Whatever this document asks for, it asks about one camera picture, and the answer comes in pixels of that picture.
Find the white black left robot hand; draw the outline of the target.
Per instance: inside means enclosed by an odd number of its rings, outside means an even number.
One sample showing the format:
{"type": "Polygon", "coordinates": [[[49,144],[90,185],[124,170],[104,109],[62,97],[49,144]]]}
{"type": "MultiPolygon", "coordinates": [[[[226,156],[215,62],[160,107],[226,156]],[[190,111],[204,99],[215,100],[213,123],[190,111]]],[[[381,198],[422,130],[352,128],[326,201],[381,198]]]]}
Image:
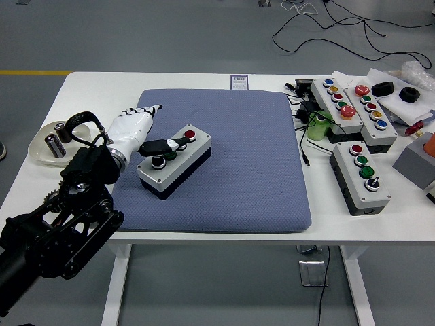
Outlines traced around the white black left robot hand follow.
{"type": "Polygon", "coordinates": [[[136,107],[124,110],[109,127],[108,135],[112,144],[110,151],[116,154],[121,163],[128,164],[131,154],[139,150],[152,128],[154,115],[162,109],[162,105],[136,107]]]}

